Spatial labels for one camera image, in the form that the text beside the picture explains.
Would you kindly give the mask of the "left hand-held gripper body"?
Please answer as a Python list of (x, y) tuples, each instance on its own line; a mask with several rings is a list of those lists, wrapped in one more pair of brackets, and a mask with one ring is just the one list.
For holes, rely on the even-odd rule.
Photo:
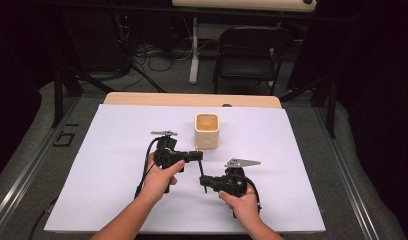
[(174, 136), (177, 133), (170, 130), (166, 131), (152, 131), (153, 135), (157, 135), (157, 146), (154, 152), (154, 162), (157, 166), (168, 168), (180, 160), (185, 160), (187, 151), (176, 151), (175, 146), (177, 140)]

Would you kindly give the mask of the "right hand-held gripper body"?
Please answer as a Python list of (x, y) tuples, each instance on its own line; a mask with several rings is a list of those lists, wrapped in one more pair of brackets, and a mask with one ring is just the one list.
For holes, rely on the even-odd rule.
[(260, 165), (260, 161), (232, 158), (225, 164), (225, 177), (227, 184), (224, 191), (235, 197), (242, 197), (247, 192), (247, 186), (256, 189), (254, 182), (249, 179), (244, 171), (245, 167)]

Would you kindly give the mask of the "cream square cup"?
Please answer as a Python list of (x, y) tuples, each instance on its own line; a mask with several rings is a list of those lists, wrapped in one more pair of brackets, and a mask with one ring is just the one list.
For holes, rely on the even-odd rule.
[(198, 113), (195, 117), (195, 146), (199, 149), (215, 149), (218, 146), (220, 124), (214, 113)]

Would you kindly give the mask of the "person's right hand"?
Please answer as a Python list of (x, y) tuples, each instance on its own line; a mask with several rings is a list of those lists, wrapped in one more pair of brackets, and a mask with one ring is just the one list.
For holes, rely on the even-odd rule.
[(247, 185), (247, 192), (242, 197), (236, 197), (225, 191), (220, 191), (218, 196), (230, 207), (237, 220), (244, 227), (253, 226), (261, 222), (258, 213), (257, 196), (250, 184)]

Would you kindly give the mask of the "person's left hand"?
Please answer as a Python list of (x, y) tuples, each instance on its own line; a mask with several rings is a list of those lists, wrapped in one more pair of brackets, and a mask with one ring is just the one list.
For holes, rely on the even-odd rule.
[(139, 197), (152, 203), (157, 203), (163, 197), (166, 188), (177, 183), (175, 175), (183, 169), (184, 165), (185, 161), (180, 160), (167, 169), (161, 169), (155, 165), (154, 154), (151, 153)]

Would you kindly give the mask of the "wooden table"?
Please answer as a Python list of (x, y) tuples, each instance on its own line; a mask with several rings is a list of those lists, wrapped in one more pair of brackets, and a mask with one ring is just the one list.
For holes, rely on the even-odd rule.
[(281, 109), (281, 102), (275, 96), (180, 94), (111, 92), (105, 104), (143, 106), (192, 106), (192, 107), (263, 107)]

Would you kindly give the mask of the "white paper sheet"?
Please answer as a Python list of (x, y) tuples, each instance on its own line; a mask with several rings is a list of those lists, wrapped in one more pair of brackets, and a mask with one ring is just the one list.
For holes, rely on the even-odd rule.
[[(51, 232), (95, 232), (130, 203), (141, 180), (152, 131), (177, 133), (177, 149), (194, 149), (199, 107), (99, 106), (45, 225)], [(204, 153), (204, 174), (220, 176), (232, 158), (260, 161), (245, 174), (256, 185), (261, 217), (281, 233), (325, 229), (288, 115), (283, 109), (215, 107), (218, 146)], [(242, 229), (216, 192), (186, 164), (177, 184), (153, 208), (147, 234), (239, 234)]]

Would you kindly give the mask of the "black folding chair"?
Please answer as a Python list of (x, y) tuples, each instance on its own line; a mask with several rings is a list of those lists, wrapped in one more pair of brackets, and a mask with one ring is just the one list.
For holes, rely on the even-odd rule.
[(284, 28), (263, 26), (233, 27), (218, 41), (213, 73), (214, 92), (221, 80), (271, 82), (273, 95), (283, 63), (283, 55), (292, 44), (293, 34)]

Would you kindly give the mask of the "white metal table leg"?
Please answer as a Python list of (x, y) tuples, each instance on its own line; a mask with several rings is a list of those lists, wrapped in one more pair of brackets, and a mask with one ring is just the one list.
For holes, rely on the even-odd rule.
[(198, 68), (199, 68), (199, 55), (198, 55), (198, 23), (197, 19), (193, 18), (192, 24), (192, 58), (191, 58), (191, 68), (189, 75), (189, 83), (191, 85), (196, 85), (198, 80)]

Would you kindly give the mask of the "black metal stand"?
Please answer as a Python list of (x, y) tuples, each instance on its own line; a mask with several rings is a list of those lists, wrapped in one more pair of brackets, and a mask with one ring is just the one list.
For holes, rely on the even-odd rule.
[(82, 88), (77, 80), (81, 80), (92, 84), (96, 88), (105, 93), (114, 92), (114, 89), (99, 82), (97, 79), (81, 71), (74, 66), (59, 64), (54, 76), (54, 121), (52, 127), (57, 127), (64, 117), (63, 89), (66, 89), (70, 96), (80, 97), (83, 93)]
[(315, 89), (310, 103), (313, 107), (321, 107), (324, 103), (327, 103), (326, 113), (326, 129), (331, 138), (335, 137), (334, 121), (336, 110), (336, 97), (337, 97), (337, 81), (332, 77), (323, 77), (316, 79), (305, 86), (295, 89), (292, 92), (282, 96), (281, 102), (287, 102), (295, 97), (303, 94), (310, 89)]

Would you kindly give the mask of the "black equipment cabinet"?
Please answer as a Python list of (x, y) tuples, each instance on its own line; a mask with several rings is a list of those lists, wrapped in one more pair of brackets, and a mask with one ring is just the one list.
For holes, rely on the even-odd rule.
[(124, 54), (111, 13), (68, 9), (63, 11), (63, 19), (84, 71), (116, 72), (123, 68)]

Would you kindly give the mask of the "beige background table top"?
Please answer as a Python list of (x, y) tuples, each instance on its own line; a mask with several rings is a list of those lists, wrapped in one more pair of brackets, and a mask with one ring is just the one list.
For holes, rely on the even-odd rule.
[(197, 8), (313, 12), (317, 0), (172, 0), (172, 4)]

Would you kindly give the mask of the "aluminium floor rail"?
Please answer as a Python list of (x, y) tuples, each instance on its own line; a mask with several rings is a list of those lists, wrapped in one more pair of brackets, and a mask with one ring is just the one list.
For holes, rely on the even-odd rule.
[(56, 127), (52, 127), (54, 105), (50, 100), (42, 99), (32, 124), (0, 175), (0, 231), (11, 218), (31, 180), (35, 178), (51, 142), (78, 102), (78, 98), (64, 100), (63, 118)]
[(339, 178), (345, 189), (350, 205), (353, 209), (354, 215), (359, 223), (365, 240), (380, 240), (379, 235), (374, 227), (373, 221), (369, 215), (368, 209), (357, 189), (354, 179), (350, 173), (349, 167), (345, 161), (345, 158), (340, 150), (337, 141), (331, 137), (329, 130), (326, 127), (326, 117), (321, 108), (314, 108), (318, 123), (327, 139), (328, 145), (334, 155), (334, 165), (337, 169)]

